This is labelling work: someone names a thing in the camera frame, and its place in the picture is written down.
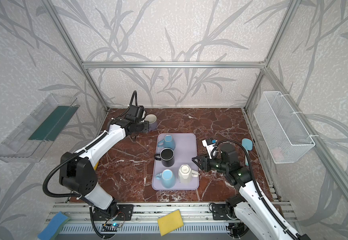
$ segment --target white mug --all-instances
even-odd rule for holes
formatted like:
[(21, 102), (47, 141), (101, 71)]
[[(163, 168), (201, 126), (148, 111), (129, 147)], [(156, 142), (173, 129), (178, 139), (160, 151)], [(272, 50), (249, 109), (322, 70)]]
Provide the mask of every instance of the white mug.
[(180, 183), (188, 184), (193, 177), (198, 177), (198, 172), (191, 170), (189, 165), (184, 164), (178, 170), (178, 177)]

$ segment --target black mounting plate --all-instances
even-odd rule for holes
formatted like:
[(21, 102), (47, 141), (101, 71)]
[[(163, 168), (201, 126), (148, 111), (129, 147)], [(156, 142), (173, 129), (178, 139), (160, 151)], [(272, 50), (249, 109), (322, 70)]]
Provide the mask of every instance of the black mounting plate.
[(225, 208), (226, 204), (210, 204), (211, 212), (213, 213), (213, 220), (231, 220), (227, 216)]
[[(131, 216), (133, 215), (133, 204), (119, 204), (118, 205), (119, 211), (121, 213), (118, 214), (118, 216), (113, 221), (130, 221)], [(106, 221), (108, 218), (107, 215), (101, 213), (100, 211), (93, 212), (93, 220), (94, 221)]]

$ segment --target sponge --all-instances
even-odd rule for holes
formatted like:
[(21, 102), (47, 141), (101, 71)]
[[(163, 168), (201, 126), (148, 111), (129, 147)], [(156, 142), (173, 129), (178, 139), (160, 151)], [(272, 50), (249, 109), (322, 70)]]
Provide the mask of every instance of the sponge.
[(47, 227), (38, 234), (38, 238), (40, 240), (53, 240), (59, 232), (61, 232), (62, 227), (65, 225), (67, 221), (69, 221), (69, 217), (62, 214), (61, 212), (57, 213)]
[(166, 216), (158, 219), (159, 231), (161, 236), (176, 230), (177, 228), (183, 227), (183, 221), (181, 213), (176, 210)]

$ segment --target light blue mug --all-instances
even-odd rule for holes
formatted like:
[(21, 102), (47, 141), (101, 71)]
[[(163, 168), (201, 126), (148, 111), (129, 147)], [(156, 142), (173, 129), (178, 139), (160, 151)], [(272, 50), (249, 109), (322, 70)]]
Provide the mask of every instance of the light blue mug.
[(161, 141), (158, 142), (157, 147), (175, 149), (175, 141), (171, 135), (166, 135)]
[(158, 173), (155, 178), (161, 180), (162, 186), (165, 188), (172, 188), (175, 185), (176, 181), (174, 173), (169, 169), (163, 170), (163, 172)]

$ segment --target white mug handle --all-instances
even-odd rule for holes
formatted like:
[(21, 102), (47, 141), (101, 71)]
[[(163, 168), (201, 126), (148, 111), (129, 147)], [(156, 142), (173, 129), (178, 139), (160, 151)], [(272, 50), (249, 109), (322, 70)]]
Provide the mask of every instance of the white mug handle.
[(191, 175), (193, 177), (198, 177), (199, 173), (197, 171), (195, 171), (195, 170), (191, 170)]

